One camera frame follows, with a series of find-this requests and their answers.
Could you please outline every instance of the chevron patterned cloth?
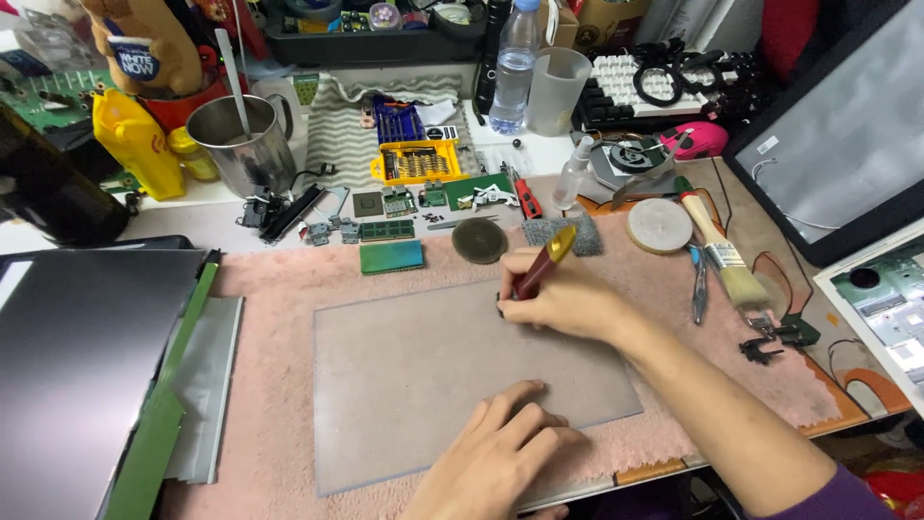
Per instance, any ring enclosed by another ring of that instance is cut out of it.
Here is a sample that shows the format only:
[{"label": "chevron patterned cloth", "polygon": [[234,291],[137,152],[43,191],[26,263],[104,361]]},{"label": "chevron patterned cloth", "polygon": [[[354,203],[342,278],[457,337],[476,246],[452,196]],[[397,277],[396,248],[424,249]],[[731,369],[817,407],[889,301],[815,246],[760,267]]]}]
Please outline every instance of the chevron patterned cloth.
[{"label": "chevron patterned cloth", "polygon": [[[311,171],[320,171],[321,163],[333,163],[336,173],[320,178],[303,175],[298,179],[295,191],[304,191],[305,186],[312,182],[324,187],[346,186],[350,189],[382,186],[370,175],[369,169],[369,163],[379,156],[376,130],[359,125],[359,100],[363,94],[382,93],[399,101],[426,105],[448,99],[457,105],[461,87],[461,76],[447,75],[423,76],[388,84],[357,83],[347,88],[330,74],[321,73],[318,91],[308,112],[308,156],[304,166]],[[444,125],[456,125],[459,146],[468,146],[467,152],[456,150],[459,167],[471,176],[478,175],[478,162],[472,151],[471,136],[462,110],[457,107],[456,113]]]}]

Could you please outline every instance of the plush toy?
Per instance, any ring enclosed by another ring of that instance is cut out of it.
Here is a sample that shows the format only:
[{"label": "plush toy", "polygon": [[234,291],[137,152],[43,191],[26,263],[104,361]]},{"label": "plush toy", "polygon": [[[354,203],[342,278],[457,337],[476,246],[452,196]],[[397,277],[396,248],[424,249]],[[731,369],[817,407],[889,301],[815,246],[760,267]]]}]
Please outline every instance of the plush toy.
[{"label": "plush toy", "polygon": [[80,0],[92,19],[96,48],[124,93],[145,88],[176,95],[202,84],[199,53],[163,0]]}]

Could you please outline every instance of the spray bottle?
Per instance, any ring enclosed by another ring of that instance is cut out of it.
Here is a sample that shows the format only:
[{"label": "spray bottle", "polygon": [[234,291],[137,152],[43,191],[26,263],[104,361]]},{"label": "spray bottle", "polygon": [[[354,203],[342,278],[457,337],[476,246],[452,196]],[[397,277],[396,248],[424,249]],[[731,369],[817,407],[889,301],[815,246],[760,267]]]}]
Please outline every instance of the spray bottle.
[{"label": "spray bottle", "polygon": [[562,174],[552,193],[552,205],[555,209],[566,211],[571,209],[578,198],[580,183],[587,177],[587,164],[590,161],[590,149],[593,148],[593,138],[585,135],[575,148],[575,152],[562,167]]}]

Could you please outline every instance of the red screwdriver handle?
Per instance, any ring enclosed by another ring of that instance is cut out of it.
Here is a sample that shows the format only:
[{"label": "red screwdriver handle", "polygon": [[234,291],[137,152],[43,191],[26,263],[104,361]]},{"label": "red screwdriver handle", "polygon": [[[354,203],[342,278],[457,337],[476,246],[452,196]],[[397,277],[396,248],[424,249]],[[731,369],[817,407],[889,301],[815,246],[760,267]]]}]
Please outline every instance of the red screwdriver handle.
[{"label": "red screwdriver handle", "polygon": [[532,190],[526,185],[523,179],[514,182],[514,188],[517,189],[517,197],[520,200],[520,208],[523,209],[523,215],[528,219],[542,218],[542,206],[539,201],[532,195]]}]

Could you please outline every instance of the gray sponge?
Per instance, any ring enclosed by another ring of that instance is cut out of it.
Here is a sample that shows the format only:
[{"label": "gray sponge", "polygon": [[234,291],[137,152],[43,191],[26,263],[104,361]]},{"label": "gray sponge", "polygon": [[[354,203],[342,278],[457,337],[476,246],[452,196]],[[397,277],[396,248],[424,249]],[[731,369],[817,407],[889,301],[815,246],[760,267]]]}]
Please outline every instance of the gray sponge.
[{"label": "gray sponge", "polygon": [[571,247],[576,256],[594,256],[603,253],[603,244],[600,241],[600,232],[593,218],[588,214],[572,218],[536,218],[523,221],[523,231],[529,245],[544,245],[551,240],[555,233],[569,224],[577,224],[577,237]]}]

